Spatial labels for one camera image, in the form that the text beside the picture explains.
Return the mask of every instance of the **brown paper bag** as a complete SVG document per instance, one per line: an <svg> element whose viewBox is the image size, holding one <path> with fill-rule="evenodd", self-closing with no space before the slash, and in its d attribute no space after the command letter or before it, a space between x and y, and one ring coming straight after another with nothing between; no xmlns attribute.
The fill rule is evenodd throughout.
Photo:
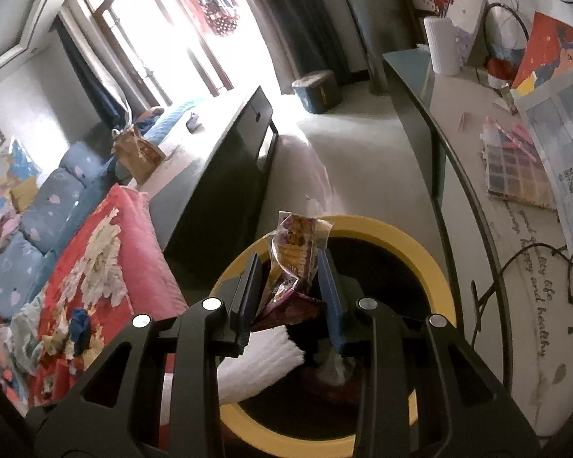
<svg viewBox="0 0 573 458"><path fill-rule="evenodd" d="M138 184L144 184L154 170L165 160L165 154L144 139L135 126L129 126L115 139L112 152Z"/></svg>

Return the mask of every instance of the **paper sheet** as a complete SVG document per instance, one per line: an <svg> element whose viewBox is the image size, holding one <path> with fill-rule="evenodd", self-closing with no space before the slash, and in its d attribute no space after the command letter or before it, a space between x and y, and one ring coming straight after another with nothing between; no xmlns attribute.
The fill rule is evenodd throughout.
<svg viewBox="0 0 573 458"><path fill-rule="evenodd" d="M569 255L573 253L573 69L516 100L552 185Z"/></svg>

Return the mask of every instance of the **heart pattern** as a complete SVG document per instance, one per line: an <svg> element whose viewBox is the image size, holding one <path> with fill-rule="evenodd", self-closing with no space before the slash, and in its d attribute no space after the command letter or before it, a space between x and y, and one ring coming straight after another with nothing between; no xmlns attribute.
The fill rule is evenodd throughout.
<svg viewBox="0 0 573 458"><path fill-rule="evenodd" d="M19 300L21 299L21 295L17 291L13 291L11 293L11 306L15 306Z"/></svg>

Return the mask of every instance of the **window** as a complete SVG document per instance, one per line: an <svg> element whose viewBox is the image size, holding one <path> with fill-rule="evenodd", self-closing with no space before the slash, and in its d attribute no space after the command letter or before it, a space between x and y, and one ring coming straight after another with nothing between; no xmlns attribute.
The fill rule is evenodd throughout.
<svg viewBox="0 0 573 458"><path fill-rule="evenodd" d="M171 105L232 88L179 0L85 1L149 103Z"/></svg>

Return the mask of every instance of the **white vase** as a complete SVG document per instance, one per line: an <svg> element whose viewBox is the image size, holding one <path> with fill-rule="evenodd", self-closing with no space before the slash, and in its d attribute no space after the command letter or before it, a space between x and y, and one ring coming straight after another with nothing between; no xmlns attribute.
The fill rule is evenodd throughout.
<svg viewBox="0 0 573 458"><path fill-rule="evenodd" d="M452 20L449 17L427 17L425 30L433 71L442 76L457 75L461 71L462 59Z"/></svg>

